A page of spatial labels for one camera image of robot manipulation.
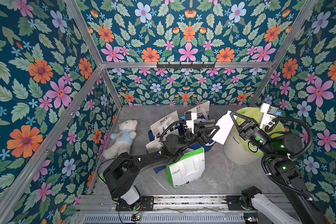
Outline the green white takeout bag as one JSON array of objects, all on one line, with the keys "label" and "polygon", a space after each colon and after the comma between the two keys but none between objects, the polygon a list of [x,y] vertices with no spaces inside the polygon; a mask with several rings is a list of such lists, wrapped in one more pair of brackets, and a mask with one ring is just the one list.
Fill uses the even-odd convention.
[{"label": "green white takeout bag", "polygon": [[180,188],[201,178],[205,171],[204,148],[185,153],[178,162],[166,168],[167,179],[173,188]]}]

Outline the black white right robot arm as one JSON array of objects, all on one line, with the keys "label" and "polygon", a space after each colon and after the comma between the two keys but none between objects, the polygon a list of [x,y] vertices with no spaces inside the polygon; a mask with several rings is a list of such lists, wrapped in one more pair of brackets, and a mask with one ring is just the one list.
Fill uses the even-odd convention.
[{"label": "black white right robot arm", "polygon": [[[237,112],[230,113],[239,136],[254,145],[264,155],[261,166],[270,181],[279,186],[292,204],[301,223],[327,224],[322,209],[308,192],[305,182],[293,160],[304,155],[313,143],[313,133],[303,121],[289,117],[273,118],[261,129],[258,122]],[[291,121],[302,126],[308,134],[307,143],[291,132],[273,132],[280,121]]]}]

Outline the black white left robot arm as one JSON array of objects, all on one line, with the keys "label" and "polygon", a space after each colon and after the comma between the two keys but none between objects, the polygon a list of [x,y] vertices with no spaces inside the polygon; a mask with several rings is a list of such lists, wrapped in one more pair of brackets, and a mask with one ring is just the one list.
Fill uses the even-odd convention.
[{"label": "black white left robot arm", "polygon": [[103,182],[112,199],[118,207],[123,206],[129,211],[142,209],[143,198],[133,184],[138,174],[148,168],[179,162],[186,149],[209,143],[219,129],[214,122],[200,122],[190,128],[185,120],[174,121],[160,135],[159,142],[163,146],[159,151],[134,156],[122,153],[112,159],[103,172]]}]

